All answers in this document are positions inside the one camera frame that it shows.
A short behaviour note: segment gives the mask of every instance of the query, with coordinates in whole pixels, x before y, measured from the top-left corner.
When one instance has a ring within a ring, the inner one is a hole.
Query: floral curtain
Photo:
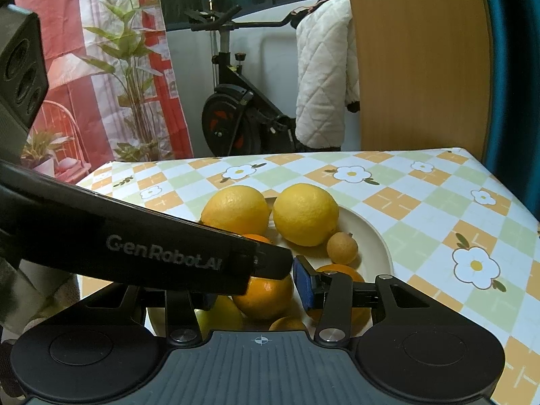
[[[23,165],[76,183],[111,161],[192,157],[159,0],[16,0],[41,21],[49,93]]]

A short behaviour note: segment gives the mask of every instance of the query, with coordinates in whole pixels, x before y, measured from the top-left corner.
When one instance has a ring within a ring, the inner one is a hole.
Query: small brown fruit
[[[328,239],[326,252],[334,264],[349,265],[358,254],[358,244],[351,233],[339,232]]]

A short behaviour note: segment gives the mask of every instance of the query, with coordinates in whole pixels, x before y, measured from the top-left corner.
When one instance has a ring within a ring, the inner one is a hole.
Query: teal curtain
[[[540,0],[487,0],[493,39],[484,165],[540,219]]]

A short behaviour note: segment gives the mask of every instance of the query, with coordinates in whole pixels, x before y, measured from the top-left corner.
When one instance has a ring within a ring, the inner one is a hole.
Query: white jacket
[[[350,1],[329,0],[307,15],[296,43],[296,138],[313,149],[341,147],[346,106],[360,100]]]

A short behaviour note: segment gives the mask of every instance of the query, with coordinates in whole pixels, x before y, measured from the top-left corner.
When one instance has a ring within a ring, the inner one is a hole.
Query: black exercise bike
[[[219,32],[220,50],[212,56],[217,66],[214,93],[202,110],[202,130],[216,157],[229,155],[276,154],[296,152],[295,119],[283,114],[242,74],[245,53],[236,53],[231,65],[230,33],[247,27],[283,27],[294,12],[282,21],[237,23],[233,16],[242,8],[234,6],[225,13],[214,10],[187,10],[191,30]]]

